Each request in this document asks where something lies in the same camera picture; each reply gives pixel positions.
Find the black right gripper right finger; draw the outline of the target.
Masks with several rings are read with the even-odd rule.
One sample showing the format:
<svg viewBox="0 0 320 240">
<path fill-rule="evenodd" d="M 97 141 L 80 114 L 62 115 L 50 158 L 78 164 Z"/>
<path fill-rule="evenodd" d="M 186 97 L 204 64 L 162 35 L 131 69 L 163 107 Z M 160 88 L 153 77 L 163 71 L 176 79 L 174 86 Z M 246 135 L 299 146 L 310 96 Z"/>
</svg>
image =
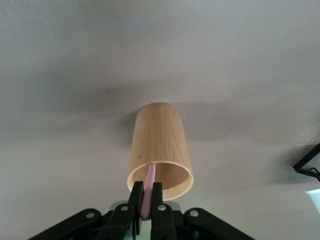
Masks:
<svg viewBox="0 0 320 240">
<path fill-rule="evenodd" d="M 194 207 L 182 213 L 163 201 L 163 185 L 155 182 L 151 195 L 152 240 L 251 240 L 252 237 L 210 212 Z"/>
</svg>

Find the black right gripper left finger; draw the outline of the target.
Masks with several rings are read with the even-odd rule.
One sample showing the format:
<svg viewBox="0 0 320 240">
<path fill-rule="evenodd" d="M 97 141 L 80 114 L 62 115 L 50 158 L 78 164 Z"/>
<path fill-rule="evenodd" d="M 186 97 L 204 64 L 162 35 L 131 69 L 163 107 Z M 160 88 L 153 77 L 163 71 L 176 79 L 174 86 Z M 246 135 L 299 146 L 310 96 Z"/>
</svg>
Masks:
<svg viewBox="0 0 320 240">
<path fill-rule="evenodd" d="M 75 215 L 33 236 L 32 240 L 123 240 L 132 230 L 133 239 L 140 233 L 139 210 L 144 195 L 144 184 L 133 184 L 127 203 L 102 215 L 94 208 L 84 209 Z"/>
</svg>

